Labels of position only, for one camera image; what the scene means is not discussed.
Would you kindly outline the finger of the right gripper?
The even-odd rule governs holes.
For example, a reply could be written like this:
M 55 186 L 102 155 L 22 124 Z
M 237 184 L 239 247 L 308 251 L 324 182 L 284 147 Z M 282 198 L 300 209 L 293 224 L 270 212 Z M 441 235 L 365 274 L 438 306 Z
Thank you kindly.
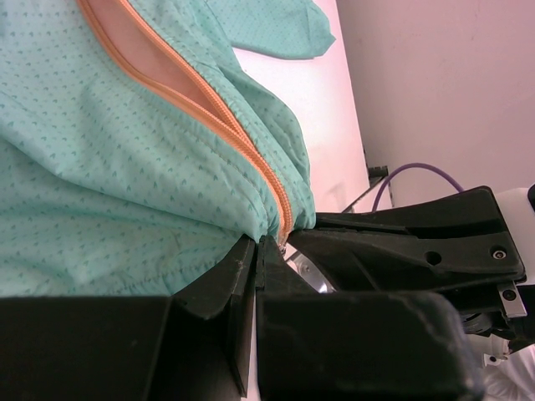
M 523 280 L 525 267 L 504 233 L 421 239 L 356 231 L 296 231 L 289 242 L 337 291 L 432 291 Z
M 480 186 L 426 203 L 367 212 L 318 213 L 317 230 L 369 231 L 417 238 L 463 238 L 507 232 L 492 190 Z

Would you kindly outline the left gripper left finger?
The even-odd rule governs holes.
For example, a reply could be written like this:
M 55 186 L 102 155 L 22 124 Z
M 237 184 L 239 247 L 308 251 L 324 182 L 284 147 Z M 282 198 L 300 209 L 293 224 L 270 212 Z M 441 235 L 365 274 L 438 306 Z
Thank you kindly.
M 255 242 L 172 296 L 5 297 L 4 400 L 238 400 L 247 395 Z

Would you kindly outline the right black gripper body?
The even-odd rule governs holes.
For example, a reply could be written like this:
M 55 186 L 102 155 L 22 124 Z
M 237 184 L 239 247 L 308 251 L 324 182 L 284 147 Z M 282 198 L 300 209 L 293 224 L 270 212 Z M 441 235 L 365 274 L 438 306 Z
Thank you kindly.
M 491 334 L 509 341 L 510 347 L 527 347 L 534 344 L 534 285 L 516 287 L 515 301 L 521 301 L 527 315 L 509 317 L 506 314 L 504 292 L 497 285 L 462 288 L 444 292 L 443 296 L 461 316 L 466 334 L 489 338 Z

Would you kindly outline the orange and teal jacket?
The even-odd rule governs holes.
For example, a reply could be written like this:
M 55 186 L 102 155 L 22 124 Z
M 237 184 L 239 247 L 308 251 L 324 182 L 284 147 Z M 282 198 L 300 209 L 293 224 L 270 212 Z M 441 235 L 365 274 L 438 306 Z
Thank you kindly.
M 298 119 L 235 49 L 333 42 L 311 1 L 2 2 L 2 296 L 171 295 L 312 228 Z

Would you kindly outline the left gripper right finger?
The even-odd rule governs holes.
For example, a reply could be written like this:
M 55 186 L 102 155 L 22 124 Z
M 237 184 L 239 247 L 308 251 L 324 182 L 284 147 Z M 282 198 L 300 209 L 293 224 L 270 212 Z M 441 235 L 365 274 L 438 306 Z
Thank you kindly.
M 444 297 L 317 292 L 270 236 L 258 244 L 256 274 L 261 399 L 483 399 L 471 345 Z

